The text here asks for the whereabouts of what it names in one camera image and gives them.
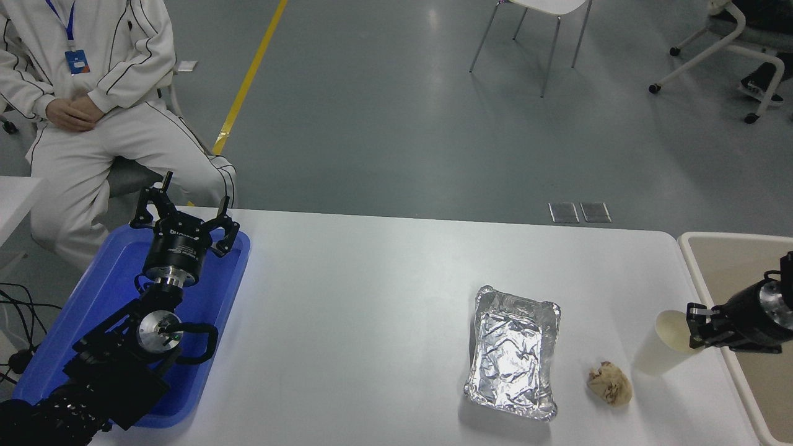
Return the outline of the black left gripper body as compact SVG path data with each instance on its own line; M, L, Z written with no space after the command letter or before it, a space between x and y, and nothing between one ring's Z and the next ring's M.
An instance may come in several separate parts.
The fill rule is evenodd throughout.
M212 238L198 218L166 218L155 223L154 239L142 271L155 274L175 268L188 274L200 274Z

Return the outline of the person's left hand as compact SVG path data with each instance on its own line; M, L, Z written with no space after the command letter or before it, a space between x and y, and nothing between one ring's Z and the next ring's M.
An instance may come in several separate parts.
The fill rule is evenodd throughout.
M67 101L67 105L72 110L70 113L71 116L82 119L83 121L87 121L91 124L96 124L106 114L95 104L93 99L91 99L88 94L82 94L73 100Z

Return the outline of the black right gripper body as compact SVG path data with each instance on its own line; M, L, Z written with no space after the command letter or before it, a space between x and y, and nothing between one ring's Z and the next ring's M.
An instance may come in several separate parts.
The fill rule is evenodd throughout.
M766 346L791 341L791 287L761 280L719 305L719 318L751 341Z

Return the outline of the person's right hand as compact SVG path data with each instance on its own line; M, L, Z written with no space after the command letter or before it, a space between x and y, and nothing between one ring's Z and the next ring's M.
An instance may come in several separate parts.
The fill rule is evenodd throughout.
M95 126L88 114L72 107L70 102L63 99L49 102L45 115L56 127L68 132L90 131Z

